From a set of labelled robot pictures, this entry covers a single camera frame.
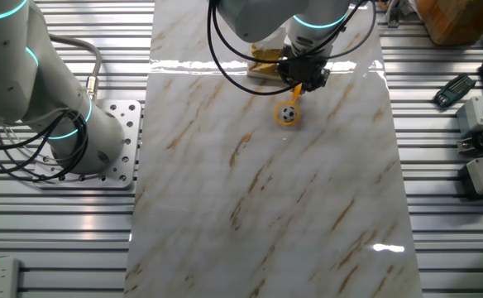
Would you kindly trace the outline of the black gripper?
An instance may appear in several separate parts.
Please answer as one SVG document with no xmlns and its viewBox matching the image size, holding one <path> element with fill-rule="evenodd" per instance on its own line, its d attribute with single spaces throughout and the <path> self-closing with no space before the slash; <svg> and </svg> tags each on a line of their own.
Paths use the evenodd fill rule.
<svg viewBox="0 0 483 298">
<path fill-rule="evenodd" d="M 280 78 L 289 86 L 302 83 L 304 92 L 322 88 L 328 81 L 331 71 L 325 69 L 326 60 L 320 57 L 284 60 L 277 66 Z"/>
</svg>

